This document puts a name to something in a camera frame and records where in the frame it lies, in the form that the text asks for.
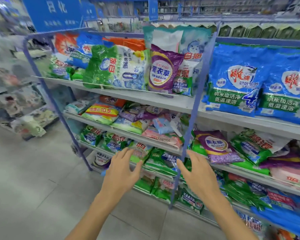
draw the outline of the hand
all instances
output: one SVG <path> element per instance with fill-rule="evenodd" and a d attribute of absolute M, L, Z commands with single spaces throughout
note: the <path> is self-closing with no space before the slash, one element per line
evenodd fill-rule
<path fill-rule="evenodd" d="M 132 187 L 140 178 L 143 161 L 140 160 L 133 172 L 130 171 L 130 157 L 134 150 L 124 148 L 117 152 L 111 159 L 109 169 L 106 171 L 102 188 L 98 195 L 102 195 L 106 201 L 113 201 L 117 204 L 121 197 Z"/>
<path fill-rule="evenodd" d="M 200 154 L 187 150 L 191 159 L 192 171 L 189 172 L 183 162 L 178 159 L 176 164 L 187 185 L 210 209 L 224 196 L 219 189 L 218 181 L 208 161 Z"/>

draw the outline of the left hand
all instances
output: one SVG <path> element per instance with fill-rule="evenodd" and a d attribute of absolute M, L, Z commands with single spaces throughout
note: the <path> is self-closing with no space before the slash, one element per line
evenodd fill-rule
<path fill-rule="evenodd" d="M 143 161 L 140 160 L 133 172 L 130 171 L 130 157 L 134 150 L 124 148 L 117 152 L 111 159 L 109 169 L 105 173 L 102 188 L 99 195 L 105 197 L 105 200 L 118 203 L 121 197 L 131 190 L 140 178 Z"/>

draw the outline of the tile floor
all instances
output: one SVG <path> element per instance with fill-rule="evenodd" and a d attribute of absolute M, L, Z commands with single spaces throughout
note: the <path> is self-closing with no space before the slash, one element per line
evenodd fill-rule
<path fill-rule="evenodd" d="M 99 192 L 58 122 L 42 138 L 23 141 L 0 128 L 0 240 L 64 239 Z M 98 240 L 225 240 L 222 231 L 141 193 L 127 193 Z"/>

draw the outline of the forearm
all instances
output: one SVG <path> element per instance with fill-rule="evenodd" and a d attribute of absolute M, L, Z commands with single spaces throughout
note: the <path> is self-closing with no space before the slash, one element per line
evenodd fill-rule
<path fill-rule="evenodd" d="M 208 209 L 225 233 L 227 240 L 258 240 L 257 236 L 244 224 L 221 193 L 213 205 L 208 206 Z"/>
<path fill-rule="evenodd" d="M 88 211 L 65 240 L 96 240 L 104 222 L 117 203 L 102 192 L 97 194 Z"/>

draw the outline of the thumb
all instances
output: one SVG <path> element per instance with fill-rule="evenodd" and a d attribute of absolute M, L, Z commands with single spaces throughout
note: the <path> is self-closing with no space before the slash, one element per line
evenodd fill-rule
<path fill-rule="evenodd" d="M 140 160 L 136 164 L 136 167 L 134 168 L 134 170 L 132 172 L 132 178 L 133 178 L 134 181 L 138 181 L 139 180 L 142 165 L 143 165 L 143 161 L 142 160 Z"/>
<path fill-rule="evenodd" d="M 180 159 L 176 160 L 176 165 L 178 166 L 178 168 L 181 171 L 181 174 L 183 175 L 183 177 L 185 179 L 187 179 L 190 176 L 190 172 L 188 171 L 188 169 L 184 166 L 183 162 Z"/>

